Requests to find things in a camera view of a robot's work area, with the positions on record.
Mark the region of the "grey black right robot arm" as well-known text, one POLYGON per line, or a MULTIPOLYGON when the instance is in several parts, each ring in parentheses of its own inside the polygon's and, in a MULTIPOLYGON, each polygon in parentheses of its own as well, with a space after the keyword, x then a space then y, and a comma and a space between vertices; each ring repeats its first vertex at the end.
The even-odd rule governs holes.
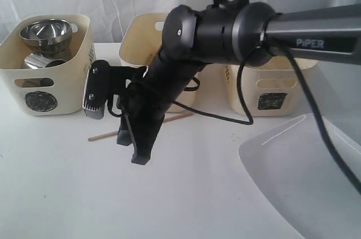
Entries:
POLYGON ((132 76, 118 102, 122 115, 117 142, 133 145, 132 163, 145 165, 166 111, 196 73, 209 64, 259 67, 287 53, 360 64, 360 6, 281 14, 264 2, 237 0, 203 11, 174 8, 145 74, 132 76))

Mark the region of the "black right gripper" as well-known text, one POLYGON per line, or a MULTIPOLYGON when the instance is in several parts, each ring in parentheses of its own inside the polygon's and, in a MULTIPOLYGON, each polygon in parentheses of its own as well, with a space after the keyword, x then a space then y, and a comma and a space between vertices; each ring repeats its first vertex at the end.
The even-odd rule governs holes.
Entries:
MULTIPOLYGON (((193 78, 203 67, 194 61, 159 61, 168 69, 174 69, 180 77, 193 78)), ((146 67, 110 67, 109 94, 117 95, 117 107, 121 110, 121 124, 117 132, 117 144, 133 145, 131 163, 146 165, 165 113, 184 91, 188 81, 172 85, 174 96, 167 97, 144 82, 146 67)))

